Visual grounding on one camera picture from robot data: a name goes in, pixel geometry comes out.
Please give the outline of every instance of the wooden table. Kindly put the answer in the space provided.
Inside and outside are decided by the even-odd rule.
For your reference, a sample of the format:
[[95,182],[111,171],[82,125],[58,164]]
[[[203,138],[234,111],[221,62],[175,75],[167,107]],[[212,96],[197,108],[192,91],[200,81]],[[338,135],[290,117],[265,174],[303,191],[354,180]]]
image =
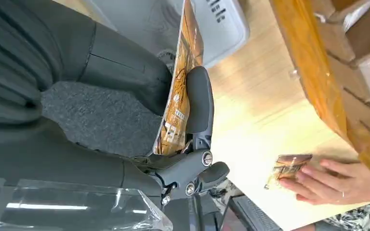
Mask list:
[[278,155],[311,153],[356,159],[357,153],[317,116],[294,70],[269,0],[242,1],[247,45],[209,70],[215,98],[212,152],[228,178],[283,230],[359,205],[312,206],[289,191],[263,189]]

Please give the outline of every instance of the white plastic container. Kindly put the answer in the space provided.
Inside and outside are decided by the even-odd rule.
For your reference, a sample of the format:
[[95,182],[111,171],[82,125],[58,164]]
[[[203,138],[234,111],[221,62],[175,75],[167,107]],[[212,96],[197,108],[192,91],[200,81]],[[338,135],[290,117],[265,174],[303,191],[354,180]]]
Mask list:
[[[175,50],[182,0],[84,0],[106,26],[153,54]],[[192,0],[204,41],[204,66],[242,47],[250,30],[237,0]]]

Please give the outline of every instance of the hand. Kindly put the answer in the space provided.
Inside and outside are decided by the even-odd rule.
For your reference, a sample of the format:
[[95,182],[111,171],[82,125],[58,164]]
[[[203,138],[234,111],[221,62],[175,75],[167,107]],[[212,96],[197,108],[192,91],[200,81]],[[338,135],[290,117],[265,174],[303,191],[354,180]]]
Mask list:
[[297,200],[312,205],[370,202],[370,170],[364,164],[342,164],[332,160],[322,160],[320,164],[341,176],[305,166],[297,172],[297,181],[280,179],[279,182],[296,192]]

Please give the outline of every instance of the clear plastic bag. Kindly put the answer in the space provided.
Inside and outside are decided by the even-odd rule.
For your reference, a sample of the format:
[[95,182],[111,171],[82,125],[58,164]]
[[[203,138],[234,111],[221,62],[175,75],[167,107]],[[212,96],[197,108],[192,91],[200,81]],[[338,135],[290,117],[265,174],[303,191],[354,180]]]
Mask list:
[[170,220],[136,189],[0,179],[0,231],[172,231]]

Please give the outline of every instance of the gray carpet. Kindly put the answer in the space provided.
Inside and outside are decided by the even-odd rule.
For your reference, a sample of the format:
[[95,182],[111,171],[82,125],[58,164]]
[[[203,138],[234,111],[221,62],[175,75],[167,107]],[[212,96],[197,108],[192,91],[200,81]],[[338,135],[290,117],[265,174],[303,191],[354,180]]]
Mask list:
[[124,156],[148,154],[161,123],[129,93],[81,83],[55,84],[42,104],[71,141]]

